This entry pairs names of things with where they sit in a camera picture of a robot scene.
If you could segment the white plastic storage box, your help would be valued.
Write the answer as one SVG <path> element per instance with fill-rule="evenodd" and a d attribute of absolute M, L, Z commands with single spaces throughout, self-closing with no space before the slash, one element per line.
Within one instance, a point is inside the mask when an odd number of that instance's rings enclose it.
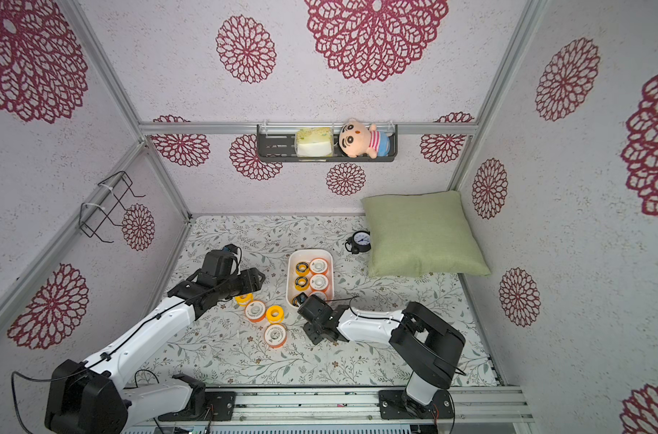
<path fill-rule="evenodd" d="M 287 284 L 286 284 L 286 300 L 291 307 L 291 309 L 298 310 L 298 307 L 294 307 L 291 304 L 292 298 L 297 296 L 300 293 L 305 293 L 307 296 L 310 296 L 311 293 L 313 292 L 312 289 L 308 289 L 305 291 L 297 291 L 295 290 L 295 279 L 298 277 L 295 271 L 296 264 L 300 261 L 306 261 L 308 263 L 311 262 L 311 260 L 314 260 L 315 258 L 323 258 L 329 262 L 329 271 L 325 273 L 325 275 L 330 278 L 331 281 L 331 287 L 329 290 L 325 291 L 327 296 L 329 296 L 329 300 L 334 298 L 334 295 L 336 294 L 336 280 L 334 279 L 334 259 L 332 254 L 329 251 L 322 250 L 322 249 L 310 249 L 310 250 L 299 250 L 295 251 L 292 253 L 289 258 L 288 258 L 288 263 L 287 263 Z M 310 271 L 310 273 L 306 276 L 310 278 L 314 274 Z"/>

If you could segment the orange white tape roll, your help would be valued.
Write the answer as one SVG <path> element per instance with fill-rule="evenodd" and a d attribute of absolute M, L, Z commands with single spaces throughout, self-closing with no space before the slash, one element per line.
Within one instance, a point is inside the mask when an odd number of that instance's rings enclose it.
<path fill-rule="evenodd" d="M 272 349 L 277 349 L 287 342 L 287 329 L 284 325 L 270 324 L 264 331 L 264 341 Z"/>
<path fill-rule="evenodd" d="M 251 323 L 258 323 L 266 318 L 267 307 L 263 301 L 253 300 L 245 307 L 245 317 Z"/>
<path fill-rule="evenodd" d="M 329 300 L 329 296 L 327 296 L 327 294 L 326 294 L 325 292 L 323 292 L 323 291 L 313 291 L 313 292 L 311 293 L 311 295 L 312 295 L 312 296 L 316 296 L 316 297 L 320 298 L 320 299 L 323 300 L 323 301 L 327 301 L 327 300 Z"/>
<path fill-rule="evenodd" d="M 315 258 L 309 263 L 309 268 L 313 274 L 325 274 L 329 271 L 329 262 L 323 258 Z"/>
<path fill-rule="evenodd" d="M 331 281 L 325 274 L 314 274 L 310 278 L 310 289 L 312 291 L 325 292 L 330 289 Z"/>

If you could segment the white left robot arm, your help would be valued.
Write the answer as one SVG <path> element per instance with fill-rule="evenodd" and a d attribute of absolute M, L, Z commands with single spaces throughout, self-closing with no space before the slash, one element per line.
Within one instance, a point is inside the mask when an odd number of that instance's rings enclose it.
<path fill-rule="evenodd" d="M 256 268 L 240 268 L 237 247 L 210 251 L 200 269 L 170 289 L 151 313 L 117 340 L 54 370 L 46 428 L 54 433 L 120 433 L 157 418 L 207 416 L 206 386 L 187 374 L 147 386 L 128 385 L 171 338 L 220 302 L 260 291 L 265 280 Z"/>

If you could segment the black yellow small tape roll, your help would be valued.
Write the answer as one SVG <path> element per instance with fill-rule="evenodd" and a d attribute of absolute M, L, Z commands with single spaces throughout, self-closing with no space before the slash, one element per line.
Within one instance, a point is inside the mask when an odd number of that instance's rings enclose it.
<path fill-rule="evenodd" d="M 306 261 L 300 261 L 296 264 L 295 271 L 298 277 L 305 277 L 310 273 L 310 265 Z"/>

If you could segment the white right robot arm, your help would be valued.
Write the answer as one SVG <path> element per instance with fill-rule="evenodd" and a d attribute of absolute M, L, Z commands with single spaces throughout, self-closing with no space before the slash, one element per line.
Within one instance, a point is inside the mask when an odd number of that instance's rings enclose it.
<path fill-rule="evenodd" d="M 453 420 L 456 407 L 450 387 L 459 369 L 466 338 L 455 327 L 418 302 L 403 310 L 374 312 L 349 303 L 331 307 L 318 296 L 298 305 L 303 329 L 317 345 L 324 340 L 389 345 L 412 369 L 404 389 L 378 392 L 384 420 Z"/>

